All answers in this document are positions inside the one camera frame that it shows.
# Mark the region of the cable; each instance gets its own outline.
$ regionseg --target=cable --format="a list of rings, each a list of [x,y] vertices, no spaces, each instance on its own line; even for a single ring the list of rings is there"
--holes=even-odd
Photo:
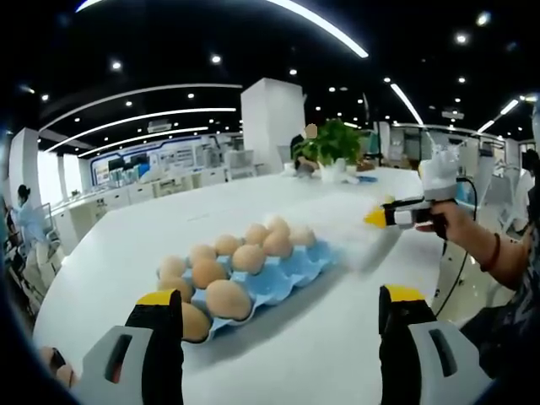
[[[474,186],[474,183],[466,178],[466,177],[460,177],[457,179],[457,182],[458,183],[464,183],[464,182],[467,182],[471,185],[472,187],[472,191],[474,192],[474,211],[472,212],[472,219],[476,222],[476,213],[477,213],[477,209],[478,209],[478,194],[476,192],[476,187]],[[469,254],[467,252],[465,252],[465,256],[463,257],[463,262],[462,262],[462,266],[460,267],[459,269],[459,272],[457,273],[457,277],[456,277],[456,281],[454,281],[454,284],[452,285],[452,287],[450,288],[450,292],[448,293],[448,295],[446,296],[445,300],[443,301],[442,305],[440,306],[439,310],[437,311],[437,313],[435,314],[435,318],[438,318],[439,317],[439,314],[442,312],[442,310],[445,308],[446,306],[446,303],[448,302],[448,300],[450,299],[452,293],[454,292],[454,289],[456,288],[457,284],[459,283],[459,279],[460,277],[462,276],[462,273],[463,273],[463,268],[465,267],[465,262],[467,261],[467,256]]]

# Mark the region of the black ceiling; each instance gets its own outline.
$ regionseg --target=black ceiling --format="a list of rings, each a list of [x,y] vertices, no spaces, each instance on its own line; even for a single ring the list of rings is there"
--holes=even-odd
[[[424,122],[448,125],[445,108],[465,117],[457,127],[478,129],[519,95],[540,89],[534,57],[540,49],[531,10],[516,6],[453,2],[398,6],[396,2],[298,0],[357,41],[370,56],[360,59],[311,22],[265,0],[104,0],[81,13],[79,1],[16,2],[0,35],[4,52],[0,128],[39,128],[61,114],[124,91],[165,84],[218,83],[249,87],[262,77],[301,84],[308,94],[306,119],[323,122],[343,113],[365,120],[366,96],[372,118],[414,122],[383,78],[398,83]],[[480,12],[491,21],[477,27]],[[457,32],[470,41],[460,46]],[[223,60],[213,65],[210,57]],[[111,62],[122,63],[121,72]],[[291,68],[298,75],[289,75]],[[459,84],[458,77],[467,79]],[[27,84],[35,94],[21,91]],[[329,87],[337,88],[329,93]],[[108,101],[59,121],[50,129],[72,136],[129,116],[197,107],[235,107],[236,113],[168,117],[179,127],[228,126],[239,130],[240,89],[174,89]],[[49,94],[45,103],[40,95]],[[190,100],[187,94],[195,94]],[[462,101],[456,104],[454,99]],[[132,107],[126,107],[130,100]],[[488,132],[532,138],[531,107],[520,104]],[[213,118],[216,122],[208,124]],[[93,146],[132,138],[146,127],[135,121],[80,140]],[[43,149],[51,143],[43,141]],[[72,152],[66,145],[60,152]]]

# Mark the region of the white tabletop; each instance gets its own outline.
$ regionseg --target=white tabletop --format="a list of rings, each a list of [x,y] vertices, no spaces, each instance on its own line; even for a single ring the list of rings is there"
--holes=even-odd
[[[183,392],[208,403],[378,403],[378,295],[405,284],[432,300],[442,243],[414,230],[380,231],[362,218],[385,195],[422,192],[416,173],[377,169],[377,183],[325,185],[270,175],[206,187],[108,213],[57,275],[35,324],[38,346],[54,346],[80,375],[82,359],[156,286],[160,259],[198,242],[243,235],[272,213],[346,253],[320,276],[250,323],[210,343],[183,343]]]

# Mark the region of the egg tray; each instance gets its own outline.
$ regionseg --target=egg tray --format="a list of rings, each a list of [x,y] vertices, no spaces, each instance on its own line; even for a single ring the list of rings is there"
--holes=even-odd
[[[281,303],[291,295],[294,287],[305,287],[330,268],[335,261],[335,255],[325,241],[318,240],[309,248],[295,246],[291,257],[287,259],[267,256],[262,270],[257,275],[235,271],[230,256],[218,256],[216,261],[224,266],[229,280],[238,283],[248,293],[251,299],[251,312],[243,321],[212,316],[206,306],[206,290],[195,289],[192,304],[203,311],[212,322],[208,337],[200,343],[212,340],[215,333],[223,327],[244,325],[261,305]],[[189,259],[186,259],[186,263],[187,270],[182,277],[193,286]]]

